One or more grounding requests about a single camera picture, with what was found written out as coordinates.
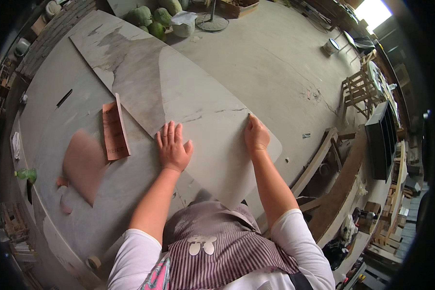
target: sandpaper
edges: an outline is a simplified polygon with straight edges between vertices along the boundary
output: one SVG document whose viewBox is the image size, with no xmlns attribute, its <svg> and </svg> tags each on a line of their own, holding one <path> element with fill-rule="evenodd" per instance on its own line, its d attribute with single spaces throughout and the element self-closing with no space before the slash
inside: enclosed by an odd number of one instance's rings
<svg viewBox="0 0 435 290">
<path fill-rule="evenodd" d="M 75 132 L 64 154 L 63 173 L 92 207 L 107 168 L 100 142 L 84 129 Z"/>
<path fill-rule="evenodd" d="M 116 93 L 115 97 L 116 101 L 104 104 L 102 108 L 103 133 L 108 160 L 118 160 L 131 154 L 122 120 L 119 95 Z"/>
</svg>

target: hand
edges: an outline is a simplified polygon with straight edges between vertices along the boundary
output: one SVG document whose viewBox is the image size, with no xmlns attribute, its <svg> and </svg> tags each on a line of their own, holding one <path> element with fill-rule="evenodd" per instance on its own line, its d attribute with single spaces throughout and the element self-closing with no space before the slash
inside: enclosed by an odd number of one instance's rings
<svg viewBox="0 0 435 290">
<path fill-rule="evenodd" d="M 270 137 L 267 128 L 255 115 L 249 114 L 248 124 L 245 128 L 245 143 L 250 156 L 254 156 L 259 150 L 266 151 L 269 140 Z"/>
<path fill-rule="evenodd" d="M 182 124 L 178 124 L 176 128 L 174 121 L 164 124 L 162 132 L 156 133 L 156 142 L 159 147 L 159 160 L 163 168 L 169 168 L 179 173 L 186 169 L 193 153 L 193 145 L 190 140 L 182 145 Z"/>
</svg>

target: squash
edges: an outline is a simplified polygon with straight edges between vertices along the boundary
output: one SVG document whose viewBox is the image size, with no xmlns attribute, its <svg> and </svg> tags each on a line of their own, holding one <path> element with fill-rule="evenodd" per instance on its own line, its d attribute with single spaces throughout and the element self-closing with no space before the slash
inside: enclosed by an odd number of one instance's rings
<svg viewBox="0 0 435 290">
<path fill-rule="evenodd" d="M 152 13 L 147 6 L 132 9 L 127 13 L 124 20 L 137 27 L 149 26 L 153 22 Z"/>
<path fill-rule="evenodd" d="M 150 32 L 148 32 L 148 28 L 146 27 L 146 26 L 140 26 L 139 27 L 141 30 L 143 30 L 143 31 L 145 31 L 146 33 L 150 33 Z"/>
<path fill-rule="evenodd" d="M 161 41 L 166 41 L 166 28 L 160 22 L 153 22 L 148 26 L 148 32 Z"/>
<path fill-rule="evenodd" d="M 164 27 L 169 27 L 169 22 L 171 21 L 171 15 L 166 8 L 158 8 L 153 14 L 153 19 L 160 22 Z"/>
<path fill-rule="evenodd" d="M 167 9 L 171 16 L 176 15 L 182 11 L 179 0 L 158 0 L 159 6 Z"/>
</svg>

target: white bucket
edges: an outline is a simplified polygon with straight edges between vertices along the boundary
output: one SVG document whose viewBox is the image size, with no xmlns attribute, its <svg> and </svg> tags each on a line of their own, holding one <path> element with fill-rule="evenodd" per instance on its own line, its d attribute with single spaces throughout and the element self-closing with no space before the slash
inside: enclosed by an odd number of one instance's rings
<svg viewBox="0 0 435 290">
<path fill-rule="evenodd" d="M 340 47 L 335 42 L 335 40 L 329 38 L 329 40 L 324 44 L 323 46 L 324 50 L 327 52 L 328 55 L 332 55 L 340 50 Z"/>
</svg>

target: plastic bag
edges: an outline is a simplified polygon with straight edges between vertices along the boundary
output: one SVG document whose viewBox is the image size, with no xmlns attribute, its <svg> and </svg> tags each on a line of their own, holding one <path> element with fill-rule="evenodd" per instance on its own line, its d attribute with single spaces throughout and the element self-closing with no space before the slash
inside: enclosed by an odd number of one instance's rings
<svg viewBox="0 0 435 290">
<path fill-rule="evenodd" d="M 195 12 L 181 11 L 171 18 L 173 32 L 179 37 L 189 37 L 195 31 Z"/>
</svg>

